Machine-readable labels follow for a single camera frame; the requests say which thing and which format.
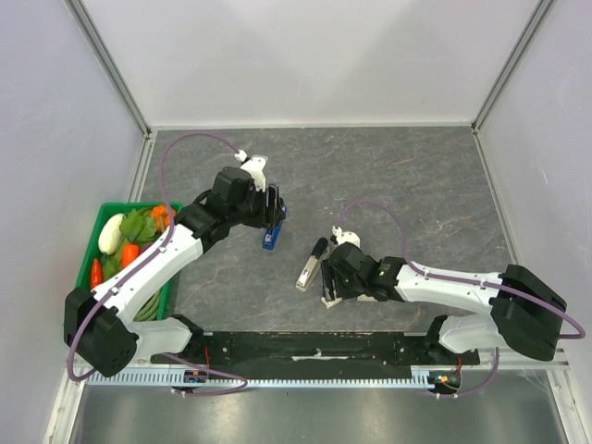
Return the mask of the blue stapler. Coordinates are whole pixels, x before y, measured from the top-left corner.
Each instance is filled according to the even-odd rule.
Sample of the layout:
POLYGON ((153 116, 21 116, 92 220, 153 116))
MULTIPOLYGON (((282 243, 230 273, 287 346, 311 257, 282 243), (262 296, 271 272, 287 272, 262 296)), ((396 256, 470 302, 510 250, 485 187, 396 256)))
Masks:
POLYGON ((273 251, 276 247, 279 234, 281 232, 282 225, 279 227, 278 222, 272 228, 267 228, 265 230, 263 239, 262 239, 262 247, 265 250, 273 251))

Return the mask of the staple box with red mark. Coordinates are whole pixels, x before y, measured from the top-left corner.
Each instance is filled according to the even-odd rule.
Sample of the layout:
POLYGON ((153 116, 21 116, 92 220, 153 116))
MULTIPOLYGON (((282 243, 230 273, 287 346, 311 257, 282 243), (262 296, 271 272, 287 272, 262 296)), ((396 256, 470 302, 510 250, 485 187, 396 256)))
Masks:
POLYGON ((340 302, 342 302, 341 298, 336 298, 333 300, 329 300, 326 297, 322 297, 321 298, 321 302, 325 305, 325 307, 327 309, 331 309, 332 307, 336 306, 337 304, 339 304, 340 302))

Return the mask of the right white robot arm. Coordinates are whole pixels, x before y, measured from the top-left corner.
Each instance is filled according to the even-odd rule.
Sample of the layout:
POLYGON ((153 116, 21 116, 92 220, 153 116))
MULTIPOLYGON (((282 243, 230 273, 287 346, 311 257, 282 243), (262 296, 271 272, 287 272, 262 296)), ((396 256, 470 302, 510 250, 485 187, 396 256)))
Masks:
POLYGON ((484 274, 429 269, 400 257, 376 260, 345 242, 322 262, 321 273, 326 306, 366 298, 464 310, 464 316, 440 315, 430 325, 423 349, 434 364, 474 349, 496 347, 549 362, 560 339, 560 315, 567 308, 562 297, 521 265, 484 274))

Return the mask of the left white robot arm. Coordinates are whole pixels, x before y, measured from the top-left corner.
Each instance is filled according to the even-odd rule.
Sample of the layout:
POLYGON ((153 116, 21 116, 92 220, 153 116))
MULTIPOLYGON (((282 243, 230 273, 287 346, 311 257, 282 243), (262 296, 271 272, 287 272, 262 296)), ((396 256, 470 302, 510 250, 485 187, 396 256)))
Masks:
POLYGON ((102 376, 135 358, 171 352, 183 363, 203 355, 197 327, 181 315, 141 321, 136 314, 183 267, 198 260, 238 225, 273 229, 286 215, 278 187, 268 184, 266 159, 253 156, 217 173, 212 188, 181 209, 136 260, 93 290, 74 289, 65 301, 68 359, 81 357, 102 376))

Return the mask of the beige black stapler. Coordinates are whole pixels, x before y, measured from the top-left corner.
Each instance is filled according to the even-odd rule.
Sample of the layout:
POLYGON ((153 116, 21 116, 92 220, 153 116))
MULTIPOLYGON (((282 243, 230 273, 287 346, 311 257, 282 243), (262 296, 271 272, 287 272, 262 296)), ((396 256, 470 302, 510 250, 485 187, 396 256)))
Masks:
POLYGON ((298 290, 306 291, 310 287, 328 253, 329 240, 325 237, 319 238, 296 281, 295 287, 298 290))

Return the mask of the white staple box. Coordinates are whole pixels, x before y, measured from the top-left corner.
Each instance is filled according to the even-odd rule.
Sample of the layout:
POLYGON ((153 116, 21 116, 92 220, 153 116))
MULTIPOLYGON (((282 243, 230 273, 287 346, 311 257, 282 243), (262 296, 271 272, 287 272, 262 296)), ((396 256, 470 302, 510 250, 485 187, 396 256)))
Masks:
POLYGON ((357 297, 357 301, 358 302, 377 302, 377 300, 375 298, 364 296, 364 295, 357 297))

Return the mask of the orange toy pumpkin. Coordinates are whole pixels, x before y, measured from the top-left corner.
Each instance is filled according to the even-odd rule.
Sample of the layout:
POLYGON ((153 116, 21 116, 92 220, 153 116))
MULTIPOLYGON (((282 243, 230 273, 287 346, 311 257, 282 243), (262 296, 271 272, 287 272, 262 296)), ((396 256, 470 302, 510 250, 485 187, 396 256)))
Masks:
POLYGON ((150 216, 154 219, 157 232, 162 233, 169 227, 171 217, 168 208, 165 205, 155 206, 152 209, 150 216))

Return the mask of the green toy leafy vegetable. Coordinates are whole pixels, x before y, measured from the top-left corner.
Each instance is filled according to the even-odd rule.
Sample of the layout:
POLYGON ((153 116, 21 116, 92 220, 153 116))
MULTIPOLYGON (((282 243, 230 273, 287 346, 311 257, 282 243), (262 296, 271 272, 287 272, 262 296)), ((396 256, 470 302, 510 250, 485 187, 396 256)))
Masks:
POLYGON ((151 207, 132 209, 124 215, 119 230, 130 243, 146 243, 157 237, 155 218, 151 207))

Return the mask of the orange toy carrot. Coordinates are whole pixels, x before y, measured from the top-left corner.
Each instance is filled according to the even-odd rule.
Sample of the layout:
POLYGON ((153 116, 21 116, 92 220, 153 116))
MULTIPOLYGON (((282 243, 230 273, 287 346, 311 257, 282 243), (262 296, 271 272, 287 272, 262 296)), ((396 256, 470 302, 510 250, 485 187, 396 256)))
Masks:
POLYGON ((129 266, 141 254, 141 248, 137 244, 128 243, 124 246, 121 254, 121 265, 123 268, 129 266))

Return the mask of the white toy eggplant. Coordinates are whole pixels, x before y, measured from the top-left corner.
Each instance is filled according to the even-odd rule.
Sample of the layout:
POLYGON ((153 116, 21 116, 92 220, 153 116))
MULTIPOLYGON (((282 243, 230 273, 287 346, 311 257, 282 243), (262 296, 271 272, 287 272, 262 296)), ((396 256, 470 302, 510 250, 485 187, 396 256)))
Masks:
POLYGON ((122 241, 123 234, 120 231, 124 214, 119 213, 111 216, 103 226, 97 244, 99 251, 105 255, 112 255, 122 241))

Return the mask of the green toy beans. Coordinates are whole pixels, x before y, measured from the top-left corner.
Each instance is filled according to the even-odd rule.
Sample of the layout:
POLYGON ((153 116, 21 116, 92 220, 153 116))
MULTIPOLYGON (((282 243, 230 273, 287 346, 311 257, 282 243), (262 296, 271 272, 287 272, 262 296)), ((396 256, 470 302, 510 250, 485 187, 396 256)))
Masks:
POLYGON ((160 320, 167 307, 164 289, 159 289, 134 316, 134 322, 151 322, 160 320))

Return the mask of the green plastic bin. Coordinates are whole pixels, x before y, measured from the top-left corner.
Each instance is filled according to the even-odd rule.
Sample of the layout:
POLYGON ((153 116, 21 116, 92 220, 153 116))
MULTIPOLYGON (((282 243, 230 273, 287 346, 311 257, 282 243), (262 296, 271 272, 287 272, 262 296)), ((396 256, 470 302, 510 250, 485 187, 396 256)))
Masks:
MULTIPOLYGON (((107 220, 114 216, 115 214, 122 213, 126 215, 132 209, 141 209, 143 207, 151 207, 152 209, 155 206, 162 205, 162 202, 139 202, 139 203, 122 203, 122 202, 111 202, 111 203, 103 203, 99 210, 98 214, 95 218, 94 225, 92 228, 92 233, 90 235, 90 239, 88 241, 88 245, 83 255, 83 259, 80 265, 80 271, 78 273, 78 277, 76 280, 76 287, 84 288, 85 290, 89 290, 89 281, 91 275, 91 269, 93 264, 93 259, 98 258, 102 263, 104 279, 110 278, 114 275, 116 269, 114 268, 114 263, 112 260, 107 260, 105 256, 99 251, 98 248, 98 238, 100 232, 107 222, 107 220)), ((166 309, 163 317, 160 320, 166 319, 169 316, 169 301, 173 290, 173 282, 174 278, 171 278, 165 285, 161 288, 164 289, 164 295, 166 298, 166 309)))

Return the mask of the red toy chili pepper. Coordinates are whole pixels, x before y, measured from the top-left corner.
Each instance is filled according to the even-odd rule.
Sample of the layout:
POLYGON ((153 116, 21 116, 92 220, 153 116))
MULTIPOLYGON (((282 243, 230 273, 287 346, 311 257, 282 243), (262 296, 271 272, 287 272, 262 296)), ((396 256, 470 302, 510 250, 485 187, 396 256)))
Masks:
POLYGON ((92 261, 92 269, 89 281, 89 287, 93 290, 95 287, 101 285, 104 282, 104 274, 102 263, 98 258, 94 258, 92 261))

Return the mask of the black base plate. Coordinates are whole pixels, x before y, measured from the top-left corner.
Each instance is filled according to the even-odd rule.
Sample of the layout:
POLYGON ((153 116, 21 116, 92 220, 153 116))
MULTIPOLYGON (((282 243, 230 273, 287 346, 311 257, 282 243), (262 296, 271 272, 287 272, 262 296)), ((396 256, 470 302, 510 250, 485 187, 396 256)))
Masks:
POLYGON ((413 366, 480 363, 477 351, 456 355, 402 332, 207 332, 179 357, 238 376, 404 376, 413 366))

